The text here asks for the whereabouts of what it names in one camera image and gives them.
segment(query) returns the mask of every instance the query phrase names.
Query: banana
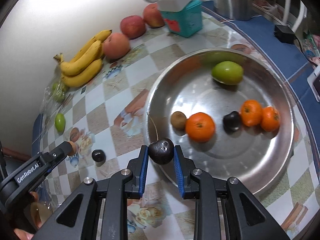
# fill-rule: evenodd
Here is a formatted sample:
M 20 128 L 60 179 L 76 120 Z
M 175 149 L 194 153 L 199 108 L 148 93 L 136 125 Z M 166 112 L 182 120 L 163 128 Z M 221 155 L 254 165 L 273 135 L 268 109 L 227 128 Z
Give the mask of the banana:
M 101 41 L 104 42 L 106 40 L 106 38 L 108 38 L 110 36 L 110 34 L 112 33 L 112 30 L 103 30 L 99 33 L 97 33 L 96 35 L 94 35 L 91 40 L 89 40 L 83 47 L 81 50 L 79 50 L 79 52 L 73 57 L 72 60 L 70 60 L 70 63 L 76 62 L 88 49 L 89 47 L 95 42 L 95 41 Z
M 100 53 L 101 41 L 95 41 L 90 48 L 76 61 L 63 61 L 63 56 L 60 54 L 60 69 L 66 76 L 75 76 L 81 73 L 90 63 L 92 63 Z
M 68 87 L 81 87 L 89 82 L 101 69 L 102 59 L 92 62 L 84 71 L 74 77 L 68 77 L 61 73 L 61 81 Z

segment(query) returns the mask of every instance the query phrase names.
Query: silver bolt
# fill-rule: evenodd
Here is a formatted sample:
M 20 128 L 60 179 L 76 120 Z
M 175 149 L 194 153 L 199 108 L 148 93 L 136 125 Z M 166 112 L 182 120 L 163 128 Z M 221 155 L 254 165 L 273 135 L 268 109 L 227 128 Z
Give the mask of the silver bolt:
M 231 184 L 238 184 L 238 183 L 239 183 L 239 179 L 237 179 L 237 178 L 235 178 L 235 177 L 231 177 L 231 178 L 229 179 L 229 181 L 230 181 Z
M 93 178 L 91 177 L 85 177 L 84 180 L 83 180 L 84 184 L 86 185 L 90 185 L 93 183 Z
M 122 171 L 121 171 L 121 174 L 122 175 L 129 175 L 131 173 L 131 171 L 129 170 L 129 169 L 123 169 Z
M 192 173 L 193 173 L 194 175 L 200 175 L 200 174 L 202 174 L 202 170 L 196 168 L 196 169 L 194 169 L 194 170 L 192 171 Z

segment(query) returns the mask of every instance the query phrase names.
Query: red apple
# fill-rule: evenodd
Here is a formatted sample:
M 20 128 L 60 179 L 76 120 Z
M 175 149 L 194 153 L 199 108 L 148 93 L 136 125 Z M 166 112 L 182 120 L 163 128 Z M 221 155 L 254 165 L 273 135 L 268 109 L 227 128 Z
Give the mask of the red apple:
M 140 16 L 131 15 L 122 19 L 120 29 L 129 39 L 135 39 L 146 32 L 146 24 Z
M 143 19 L 151 28 L 164 26 L 164 21 L 158 10 L 157 3 L 151 3 L 145 7 L 143 10 Z
M 122 33 L 111 33 L 102 44 L 102 51 L 109 59 L 121 58 L 129 50 L 129 39 Z

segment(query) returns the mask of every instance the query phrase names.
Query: cherry stem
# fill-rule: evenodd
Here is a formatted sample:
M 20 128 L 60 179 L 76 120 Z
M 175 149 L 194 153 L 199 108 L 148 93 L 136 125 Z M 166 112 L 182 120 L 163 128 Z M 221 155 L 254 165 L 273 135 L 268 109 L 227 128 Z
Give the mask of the cherry stem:
M 159 140 L 159 138 L 158 138 L 158 131 L 157 131 L 157 127 L 156 127 L 156 125 L 155 125 L 155 122 L 152 120 L 151 116 L 150 116 L 148 113 L 147 113 L 147 116 L 150 117 L 150 119 L 151 119 L 151 121 L 152 121 L 152 123 L 153 123 L 153 126 L 154 126 L 155 129 L 156 129 L 157 140 Z

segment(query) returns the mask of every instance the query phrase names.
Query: teal plastic container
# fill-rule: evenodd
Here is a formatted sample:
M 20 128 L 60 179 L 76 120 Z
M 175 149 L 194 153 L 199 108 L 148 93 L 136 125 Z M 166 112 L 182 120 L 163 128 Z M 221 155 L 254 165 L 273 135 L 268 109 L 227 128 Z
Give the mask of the teal plastic container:
M 190 37 L 202 29 L 201 4 L 201 0 L 191 0 L 179 12 L 160 12 L 171 32 L 183 37 Z

